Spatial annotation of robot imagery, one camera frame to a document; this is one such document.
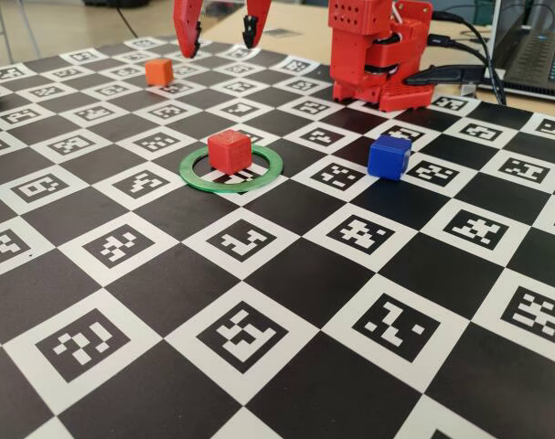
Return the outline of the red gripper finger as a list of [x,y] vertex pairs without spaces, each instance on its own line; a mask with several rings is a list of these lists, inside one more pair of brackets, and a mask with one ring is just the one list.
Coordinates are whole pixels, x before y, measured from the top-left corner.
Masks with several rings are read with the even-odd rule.
[[201,23],[199,21],[202,0],[175,0],[173,20],[176,37],[185,58],[192,59],[199,49]]
[[269,14],[271,0],[247,0],[247,15],[243,18],[243,41],[247,48],[255,48],[261,39]]

